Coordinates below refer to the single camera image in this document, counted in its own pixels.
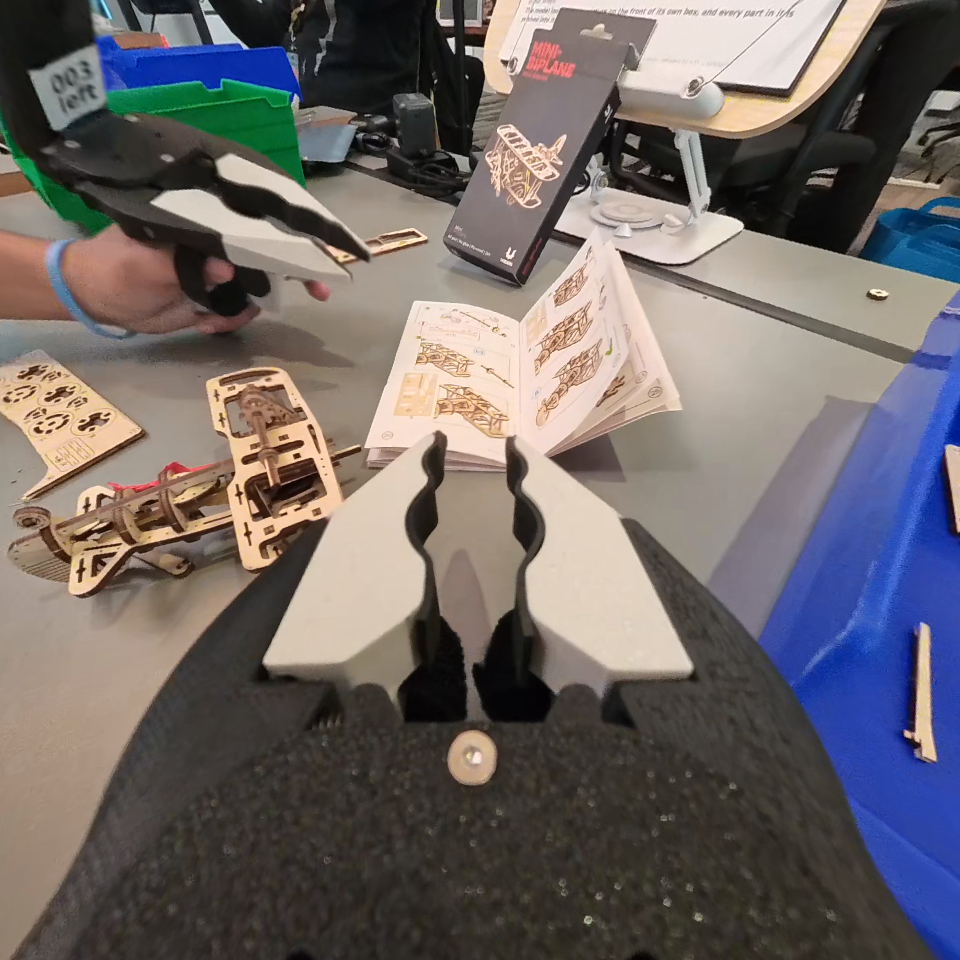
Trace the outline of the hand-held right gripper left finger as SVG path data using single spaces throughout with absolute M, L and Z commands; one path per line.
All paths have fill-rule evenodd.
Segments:
M 426 540 L 446 453 L 443 432 L 426 435 L 333 512 L 264 655 L 271 676 L 338 693 L 377 685 L 401 705 L 441 636 Z

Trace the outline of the wooden biplane model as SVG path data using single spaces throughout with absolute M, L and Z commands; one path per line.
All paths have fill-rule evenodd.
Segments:
M 24 534 L 10 543 L 6 558 L 87 598 L 133 559 L 184 577 L 193 563 L 172 547 L 231 530 L 243 568 L 257 572 L 343 502 L 335 471 L 361 447 L 330 447 L 285 370 L 237 370 L 209 379 L 206 392 L 214 429 L 229 446 L 227 459 L 193 467 L 171 462 L 146 484 L 91 486 L 64 519 L 42 507 L 20 507 L 13 520 Z

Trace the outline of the person's left forearm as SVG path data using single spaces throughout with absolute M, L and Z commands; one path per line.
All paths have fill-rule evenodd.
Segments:
M 71 321 L 46 269 L 52 242 L 1 231 L 1 320 Z

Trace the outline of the grey desk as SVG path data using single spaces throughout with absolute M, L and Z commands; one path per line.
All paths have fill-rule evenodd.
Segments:
M 424 246 L 354 268 L 330 303 L 288 288 L 278 320 L 220 337 L 178 332 L 103 341 L 71 325 L 2 323 L 2 359 L 42 350 L 145 428 L 146 436 L 42 503 L 65 511 L 86 484 L 156 477 L 173 460 L 219 459 L 206 381 L 276 366 L 302 390 L 334 446 L 365 440 L 414 300 L 485 306 L 519 318 L 568 265 L 550 241 L 533 278 L 510 288 L 449 255 L 452 208 L 366 172 L 311 190 L 366 237 L 414 227 Z M 678 385 L 682 410 L 655 414 L 559 462 L 640 520 L 757 637 L 882 391 L 920 344 L 859 343 L 774 318 L 629 265 Z M 188 646 L 249 582 L 222 536 L 196 544 L 172 579 L 137 566 L 93 599 L 2 558 L 2 875 L 55 883 L 128 738 Z

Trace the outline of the person's left hand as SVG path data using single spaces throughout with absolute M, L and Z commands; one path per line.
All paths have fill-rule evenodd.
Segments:
M 66 246 L 60 269 L 78 307 L 109 329 L 147 335 L 228 333 L 261 312 L 255 304 L 233 317 L 201 308 L 182 290 L 171 248 L 140 243 L 117 225 Z

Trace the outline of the grey pouch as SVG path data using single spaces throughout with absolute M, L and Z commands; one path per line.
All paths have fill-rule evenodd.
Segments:
M 354 147 L 357 128 L 352 123 L 298 126 L 298 152 L 303 164 L 340 164 Z

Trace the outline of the small blue plastic bin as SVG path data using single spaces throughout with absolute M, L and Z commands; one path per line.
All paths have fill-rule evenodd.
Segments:
M 120 46 L 112 36 L 97 39 L 108 90 L 133 90 L 198 82 L 217 90 L 230 80 L 283 90 L 302 90 L 281 47 L 247 49 L 240 44 L 175 47 Z

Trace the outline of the blue wristband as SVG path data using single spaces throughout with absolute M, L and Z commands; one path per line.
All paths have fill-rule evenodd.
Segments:
M 64 273 L 64 260 L 67 251 L 76 242 L 75 239 L 60 239 L 46 248 L 44 253 L 44 267 L 48 281 L 59 304 L 65 309 L 69 318 L 84 327 L 88 332 L 111 341 L 127 341 L 134 339 L 138 333 L 118 327 L 103 324 L 92 318 L 80 306 L 70 290 Z

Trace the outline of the black power adapter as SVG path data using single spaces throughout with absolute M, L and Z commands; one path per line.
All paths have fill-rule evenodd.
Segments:
M 392 97 L 392 111 L 402 155 L 415 160 L 433 156 L 438 130 L 432 100 L 421 92 L 398 93 Z

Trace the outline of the black model kit box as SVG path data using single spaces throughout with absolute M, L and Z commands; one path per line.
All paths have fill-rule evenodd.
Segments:
M 443 238 L 450 252 L 524 285 L 620 105 L 654 18 L 566 7 L 533 31 L 507 101 Z

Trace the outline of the open instruction booklet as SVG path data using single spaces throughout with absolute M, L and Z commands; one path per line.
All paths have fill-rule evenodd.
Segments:
M 621 254 L 597 227 L 522 320 L 412 304 L 366 466 L 383 469 L 440 431 L 448 469 L 504 471 L 509 438 L 554 457 L 682 408 Z

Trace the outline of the wooden parts sheet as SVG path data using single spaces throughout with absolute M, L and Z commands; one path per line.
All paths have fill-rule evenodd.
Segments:
M 124 450 L 146 435 L 142 426 L 47 353 L 22 354 L 1 366 L 1 413 L 24 434 L 45 467 L 21 502 Z

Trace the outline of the blue bag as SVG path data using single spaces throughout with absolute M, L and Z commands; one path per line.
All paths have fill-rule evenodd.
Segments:
M 879 214 L 859 257 L 959 283 L 959 198 L 932 198 L 917 209 Z

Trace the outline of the black office chair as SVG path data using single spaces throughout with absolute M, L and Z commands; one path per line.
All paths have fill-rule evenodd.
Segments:
M 958 2 L 886 2 L 828 90 L 725 160 L 715 205 L 747 230 L 844 254 L 958 62 Z

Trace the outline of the small wooden frame part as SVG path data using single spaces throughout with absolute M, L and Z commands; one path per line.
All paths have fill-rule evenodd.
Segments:
M 415 227 L 406 227 L 399 230 L 380 233 L 366 240 L 366 247 L 372 258 L 381 257 L 397 251 L 423 246 L 428 243 L 428 236 Z M 329 246 L 327 252 L 334 261 L 346 266 L 358 261 L 354 253 Z

